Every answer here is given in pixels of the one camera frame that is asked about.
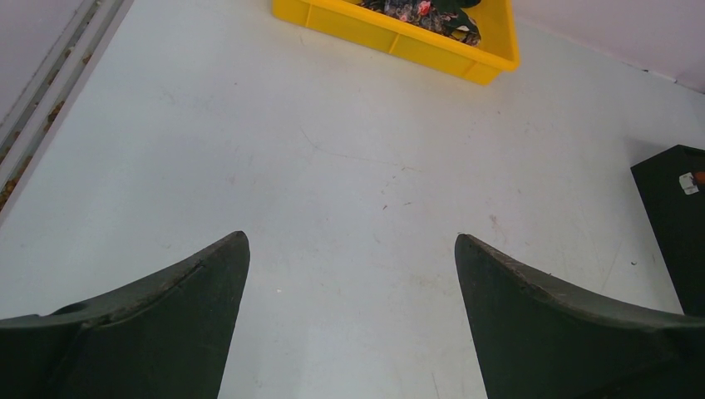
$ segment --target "white tabletop surface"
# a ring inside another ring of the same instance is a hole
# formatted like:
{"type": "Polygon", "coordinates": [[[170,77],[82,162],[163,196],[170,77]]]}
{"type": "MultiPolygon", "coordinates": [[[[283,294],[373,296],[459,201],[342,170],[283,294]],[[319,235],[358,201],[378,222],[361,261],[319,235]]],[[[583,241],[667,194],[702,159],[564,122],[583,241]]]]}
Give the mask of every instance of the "white tabletop surface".
{"type": "Polygon", "coordinates": [[[481,87],[281,22],[136,0],[0,229],[0,318],[235,230],[252,261],[222,397],[485,397],[459,232],[680,312],[629,167],[705,147],[705,97],[524,25],[481,87]]]}

